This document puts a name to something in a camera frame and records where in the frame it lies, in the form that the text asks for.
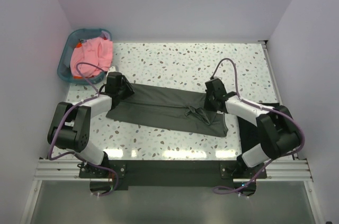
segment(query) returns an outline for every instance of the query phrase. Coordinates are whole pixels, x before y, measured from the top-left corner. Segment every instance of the speckled white surface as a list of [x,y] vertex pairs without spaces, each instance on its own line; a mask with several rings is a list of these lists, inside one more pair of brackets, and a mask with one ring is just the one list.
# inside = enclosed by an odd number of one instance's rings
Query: speckled white surface
[[[243,97],[256,102],[277,101],[260,44],[115,43],[113,65],[132,83],[204,92],[204,83],[224,57],[231,58],[237,65]],[[225,61],[216,76],[222,79],[227,91],[234,91],[234,71],[230,63]],[[67,102],[76,102],[94,93],[90,86],[72,84]],[[105,115],[91,120],[90,137],[110,159],[228,160],[241,154],[238,122],[233,115],[226,115],[229,131],[225,138],[114,122]],[[55,148],[53,155],[63,152]]]

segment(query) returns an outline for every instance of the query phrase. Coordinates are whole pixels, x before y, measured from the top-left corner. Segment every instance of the teal basket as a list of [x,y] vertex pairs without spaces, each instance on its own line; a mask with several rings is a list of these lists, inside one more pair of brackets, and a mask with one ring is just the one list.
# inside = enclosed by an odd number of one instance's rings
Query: teal basket
[[[74,84],[81,84],[81,85],[88,85],[88,82],[84,79],[76,79],[73,78],[73,75],[70,71],[70,59],[73,54],[73,50],[75,49],[76,45],[79,43],[80,40],[88,40],[92,38],[99,37],[101,35],[101,31],[107,32],[111,39],[112,34],[106,29],[79,29],[72,32],[66,41],[63,54],[61,55],[59,66],[58,66],[58,76],[70,83]],[[88,78],[88,80],[93,83],[97,84],[101,82],[105,77],[105,73],[101,72],[99,75],[95,77]]]

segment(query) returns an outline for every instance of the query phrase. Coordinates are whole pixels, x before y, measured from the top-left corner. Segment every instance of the pink towel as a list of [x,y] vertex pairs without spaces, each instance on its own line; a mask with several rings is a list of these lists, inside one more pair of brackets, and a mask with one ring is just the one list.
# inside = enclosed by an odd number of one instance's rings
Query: pink towel
[[[113,42],[100,37],[87,40],[82,46],[75,48],[70,60],[70,71],[75,77],[81,77],[76,70],[79,62],[97,65],[105,71],[111,67],[113,59]],[[85,77],[97,76],[101,70],[90,65],[81,64],[79,70]]]

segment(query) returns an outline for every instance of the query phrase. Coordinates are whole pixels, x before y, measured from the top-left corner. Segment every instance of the clothing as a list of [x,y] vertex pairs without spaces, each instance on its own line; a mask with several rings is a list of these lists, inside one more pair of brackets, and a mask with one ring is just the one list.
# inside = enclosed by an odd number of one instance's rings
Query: clothing
[[205,93],[131,84],[134,95],[109,111],[107,118],[144,126],[225,137],[225,116],[203,108]]
[[101,38],[103,38],[104,40],[111,40],[111,36],[108,32],[105,32],[105,31],[101,31],[101,34],[100,36]]
[[[89,39],[78,48],[75,48],[70,60],[70,70],[74,77],[80,77],[76,70],[76,65],[79,62],[88,62],[97,65],[103,70],[107,71],[112,64],[113,59],[113,42],[104,40],[101,37]],[[85,77],[97,76],[101,70],[90,66],[81,64],[79,70]]]

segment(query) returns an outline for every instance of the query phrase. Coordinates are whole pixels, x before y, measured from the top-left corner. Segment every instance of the black garment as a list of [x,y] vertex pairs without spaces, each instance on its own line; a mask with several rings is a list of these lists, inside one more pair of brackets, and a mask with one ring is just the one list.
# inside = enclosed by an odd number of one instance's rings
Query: black garment
[[225,116],[203,108],[205,93],[132,84],[134,95],[109,111],[107,118],[144,126],[225,137]]

